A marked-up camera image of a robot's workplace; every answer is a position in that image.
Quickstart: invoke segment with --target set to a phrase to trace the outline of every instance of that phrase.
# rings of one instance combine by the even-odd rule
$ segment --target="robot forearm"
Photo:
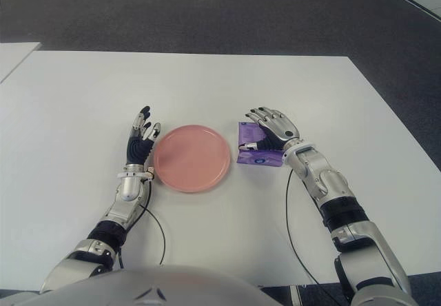
[[[335,267],[348,300],[366,287],[374,290],[371,294],[384,294],[383,290],[392,288],[389,295],[399,295],[399,300],[409,303],[405,305],[416,305],[412,304],[406,273],[380,230],[358,204],[346,178],[330,166],[313,144],[300,138],[287,142],[284,150],[285,162],[304,182],[341,252]]]

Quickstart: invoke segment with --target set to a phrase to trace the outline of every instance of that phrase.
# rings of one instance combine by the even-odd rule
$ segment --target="black wire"
[[[147,206],[150,203],[150,198],[152,197],[152,182],[149,181],[149,195],[147,197],[147,201],[145,202],[145,206],[141,206],[144,210],[139,214],[136,220],[128,227],[126,234],[129,234],[129,231],[138,223],[139,219],[144,215],[145,211],[147,211]]]
[[[119,262],[119,267],[121,269],[124,269],[123,257],[121,256],[121,248],[119,248],[118,250],[118,262]]]
[[[334,302],[335,302],[335,304],[337,304],[337,305],[339,305],[339,306],[342,306],[317,280],[316,280],[316,278],[311,274],[311,272],[306,268],[306,266],[305,266],[305,264],[302,262],[302,260],[300,259],[300,257],[299,257],[299,255],[298,255],[298,253],[297,253],[297,251],[296,251],[296,248],[294,247],[294,243],[293,243],[293,241],[292,241],[292,238],[291,238],[291,232],[289,231],[289,223],[288,223],[288,189],[289,189],[289,182],[291,181],[291,176],[292,176],[292,173],[293,173],[293,171],[294,170],[291,170],[291,172],[289,173],[289,176],[288,176],[288,182],[287,182],[287,191],[286,191],[286,197],[285,197],[285,209],[286,209],[286,211],[285,211],[285,213],[286,213],[286,223],[287,223],[287,231],[288,231],[288,237],[289,237],[289,242],[291,243],[291,247],[292,247],[292,250],[294,251],[294,254],[296,255],[296,258],[297,258],[297,260],[298,260],[298,262],[302,265],[302,267],[303,267],[303,269],[307,272],[307,274],[313,279],[313,281],[317,284],[317,286],[319,287],[319,288],[321,288],[321,290],[324,292],[324,293],[326,293],[326,295],[328,295],[328,297],[330,297],[330,299],[332,299]]]
[[[131,224],[128,229],[127,229],[127,234],[128,232],[136,225],[136,223],[141,219],[141,217],[144,215],[145,212],[148,212],[156,221],[156,223],[158,223],[159,229],[161,230],[161,234],[163,235],[163,255],[161,257],[161,261],[159,262],[159,265],[163,264],[164,261],[164,257],[165,257],[165,234],[164,234],[164,229],[161,225],[161,223],[159,222],[159,220],[155,217],[155,215],[153,213],[151,213],[151,211],[149,211],[147,209],[147,206],[150,203],[150,199],[152,197],[152,182],[149,181],[149,195],[147,198],[147,202],[145,203],[145,206],[142,206],[141,204],[139,204],[139,206],[141,206],[143,208],[143,211],[141,212],[141,214],[139,214],[138,218],[136,218],[136,220],[133,222],[133,224]],[[121,269],[124,268],[124,264],[123,264],[123,257],[121,256],[121,248],[118,250],[118,262],[119,262],[119,267]]]
[[[136,223],[139,221],[139,219],[144,215],[145,211],[147,210],[147,206],[150,203],[151,197],[152,197],[152,182],[149,181],[149,195],[147,197],[147,201],[145,202],[145,207],[141,206],[144,210],[141,212],[141,214],[139,214],[139,216],[136,218],[136,220],[127,228],[127,231],[125,232],[126,234],[129,234],[129,231],[136,225]],[[121,255],[121,248],[119,248],[119,250],[118,250],[118,262],[119,262],[119,267],[121,269],[124,269],[123,256]]]
[[[152,216],[152,218],[155,219],[156,223],[158,223],[159,229],[161,229],[161,234],[163,235],[163,242],[164,242],[164,247],[163,247],[163,255],[161,257],[161,261],[159,261],[159,265],[163,264],[164,261],[164,256],[165,256],[165,234],[164,234],[164,229],[163,226],[159,223],[159,220],[155,217],[155,215],[153,213],[151,213],[151,211],[149,211],[148,209],[146,209],[147,212],[149,212],[149,214]]]

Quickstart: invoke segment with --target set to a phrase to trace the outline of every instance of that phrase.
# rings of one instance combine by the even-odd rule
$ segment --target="robotic arm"
[[[112,206],[104,213],[89,236],[82,240],[45,279],[40,293],[55,290],[85,278],[112,271],[116,254],[123,246],[127,233],[141,215],[143,204],[149,201],[153,170],[144,170],[144,162],[161,131],[161,125],[151,126],[145,121],[150,116],[146,106],[132,125],[127,144],[127,163],[118,174],[121,184],[116,189]]]
[[[281,112],[258,108],[246,114],[267,137],[242,144],[242,150],[284,150],[284,162],[302,179],[331,233],[340,255],[334,265],[351,305],[417,305],[406,273],[380,233],[336,171],[315,145],[300,138]]]

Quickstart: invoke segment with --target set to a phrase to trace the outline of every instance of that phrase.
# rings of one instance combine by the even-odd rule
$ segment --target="plate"
[[[154,170],[162,182],[182,192],[214,187],[230,163],[226,140],[203,125],[184,125],[166,134],[154,151]]]

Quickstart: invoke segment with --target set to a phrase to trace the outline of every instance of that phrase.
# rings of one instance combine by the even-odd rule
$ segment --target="purple wrapper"
[[[265,138],[265,133],[261,128],[252,122],[239,122],[239,145],[252,143]],[[248,165],[266,165],[280,167],[283,151],[243,151],[239,150],[237,163]]]

